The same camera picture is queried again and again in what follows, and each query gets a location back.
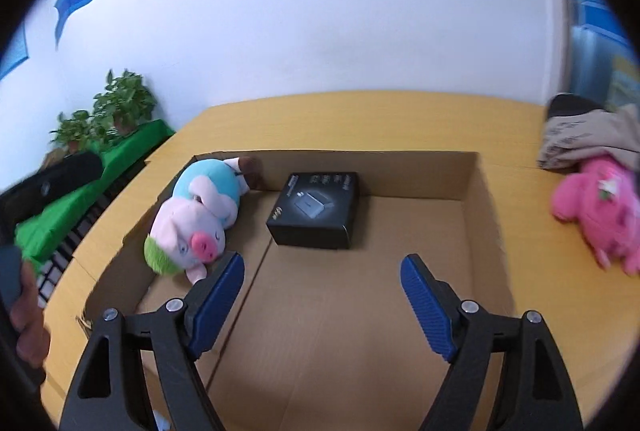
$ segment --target human hand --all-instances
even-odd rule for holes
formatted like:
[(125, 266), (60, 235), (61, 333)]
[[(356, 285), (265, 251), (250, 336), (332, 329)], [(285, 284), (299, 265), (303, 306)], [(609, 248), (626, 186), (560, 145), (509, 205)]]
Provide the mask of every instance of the human hand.
[(38, 287), (33, 267), (28, 261), (20, 270), (22, 294), (11, 308), (10, 319), (18, 334), (18, 356), (32, 367), (40, 367), (49, 355), (51, 335), (44, 327), (44, 315), (38, 306)]

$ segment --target blue gripper pad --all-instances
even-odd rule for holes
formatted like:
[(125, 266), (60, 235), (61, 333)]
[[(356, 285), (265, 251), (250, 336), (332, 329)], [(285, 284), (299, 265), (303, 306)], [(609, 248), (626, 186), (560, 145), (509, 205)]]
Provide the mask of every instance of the blue gripper pad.
[(400, 265), (400, 283), (431, 350), (442, 355), (444, 360), (450, 363), (458, 352), (453, 342), (451, 320), (415, 263), (408, 256)]
[(194, 361), (213, 347), (243, 282), (244, 260), (240, 254), (236, 254), (193, 318), (191, 341), (187, 350)]

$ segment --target white wall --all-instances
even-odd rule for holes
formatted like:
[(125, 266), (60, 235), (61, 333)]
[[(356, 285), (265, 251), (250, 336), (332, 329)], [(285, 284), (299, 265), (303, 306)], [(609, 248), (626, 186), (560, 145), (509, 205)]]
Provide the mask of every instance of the white wall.
[(324, 90), (541, 103), (561, 74), (562, 0), (94, 0), (58, 50), (54, 2), (35, 4), (31, 58), (0, 82), (0, 187), (38, 166), (56, 114), (90, 108), (109, 68), (144, 74), (174, 128), (210, 105)]

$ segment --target pink plush toy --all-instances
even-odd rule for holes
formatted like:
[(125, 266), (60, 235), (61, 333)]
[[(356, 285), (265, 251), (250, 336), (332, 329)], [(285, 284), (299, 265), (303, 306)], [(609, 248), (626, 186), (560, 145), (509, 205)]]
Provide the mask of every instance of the pink plush toy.
[(612, 157), (582, 162), (580, 172), (568, 175), (554, 192), (551, 211), (559, 220), (580, 223), (602, 268), (619, 258), (627, 274), (640, 271), (640, 201), (634, 174)]

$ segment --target green tablecloth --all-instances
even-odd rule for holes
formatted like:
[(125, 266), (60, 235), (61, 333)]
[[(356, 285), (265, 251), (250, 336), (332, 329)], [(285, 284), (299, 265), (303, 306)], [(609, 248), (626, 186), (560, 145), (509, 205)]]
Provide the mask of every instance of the green tablecloth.
[(38, 216), (18, 225), (15, 241), (22, 249), (22, 256), (39, 267), (114, 180), (154, 146), (173, 134), (174, 131), (164, 121), (147, 122), (115, 148), (100, 153), (104, 166), (100, 180), (53, 202)]

